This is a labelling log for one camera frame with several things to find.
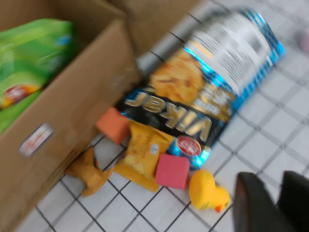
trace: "label sticker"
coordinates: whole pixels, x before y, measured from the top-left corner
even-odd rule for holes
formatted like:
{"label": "label sticker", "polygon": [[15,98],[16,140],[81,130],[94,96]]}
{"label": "label sticker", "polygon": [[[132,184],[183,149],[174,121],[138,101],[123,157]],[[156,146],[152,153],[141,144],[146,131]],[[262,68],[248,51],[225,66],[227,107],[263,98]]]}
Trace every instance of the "label sticker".
{"label": "label sticker", "polygon": [[231,14],[193,33],[186,47],[240,94],[270,53],[259,28],[244,16]]}
{"label": "label sticker", "polygon": [[54,130],[47,124],[42,124],[19,147],[19,152],[30,157],[53,134]]}

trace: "foam cube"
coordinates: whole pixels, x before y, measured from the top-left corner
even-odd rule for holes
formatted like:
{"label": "foam cube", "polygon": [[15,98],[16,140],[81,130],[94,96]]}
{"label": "foam cube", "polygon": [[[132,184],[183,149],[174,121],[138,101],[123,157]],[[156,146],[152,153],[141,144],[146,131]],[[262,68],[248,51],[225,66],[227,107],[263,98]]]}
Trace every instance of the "foam cube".
{"label": "foam cube", "polygon": [[115,144],[120,144],[129,134],[129,119],[110,107],[97,121],[96,127]]}
{"label": "foam cube", "polygon": [[185,189],[190,169],[190,161],[186,157],[161,154],[155,174],[155,182],[159,185]]}

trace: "cardboard box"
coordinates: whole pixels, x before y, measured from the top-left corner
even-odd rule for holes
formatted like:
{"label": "cardboard box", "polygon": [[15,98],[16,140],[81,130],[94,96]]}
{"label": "cardboard box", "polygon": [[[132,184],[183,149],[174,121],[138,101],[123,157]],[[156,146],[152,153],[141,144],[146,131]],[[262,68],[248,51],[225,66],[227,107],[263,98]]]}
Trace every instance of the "cardboard box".
{"label": "cardboard box", "polygon": [[[0,30],[40,18],[72,21],[86,46],[0,136],[0,232],[10,232],[97,135],[99,117],[140,76],[118,20],[124,14],[99,0],[9,0],[1,3],[0,15]],[[40,135],[41,146],[25,152],[24,141]]]}
{"label": "cardboard box", "polygon": [[137,55],[150,50],[200,2],[200,0],[107,1],[127,14],[126,23]]}

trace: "yellow package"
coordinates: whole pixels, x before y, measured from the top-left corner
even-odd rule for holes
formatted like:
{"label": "yellow package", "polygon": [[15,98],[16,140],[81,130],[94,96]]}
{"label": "yellow package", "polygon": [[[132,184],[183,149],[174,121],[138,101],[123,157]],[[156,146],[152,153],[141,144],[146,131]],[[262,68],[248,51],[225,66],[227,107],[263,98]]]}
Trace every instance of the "yellow package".
{"label": "yellow package", "polygon": [[114,171],[150,191],[157,191],[159,185],[154,179],[159,155],[167,150],[174,137],[136,121],[130,121],[130,131],[126,155]]}

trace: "logo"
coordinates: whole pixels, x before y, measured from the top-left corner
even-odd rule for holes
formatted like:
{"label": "logo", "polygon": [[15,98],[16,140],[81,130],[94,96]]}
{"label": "logo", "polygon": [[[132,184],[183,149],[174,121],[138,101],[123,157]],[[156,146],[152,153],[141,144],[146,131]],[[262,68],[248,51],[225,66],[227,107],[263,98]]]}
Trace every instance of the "logo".
{"label": "logo", "polygon": [[199,156],[202,152],[198,141],[188,136],[179,136],[176,144],[181,152],[187,156]]}
{"label": "logo", "polygon": [[19,148],[19,152],[30,157],[52,135],[54,130],[47,124],[42,124],[29,136]]}

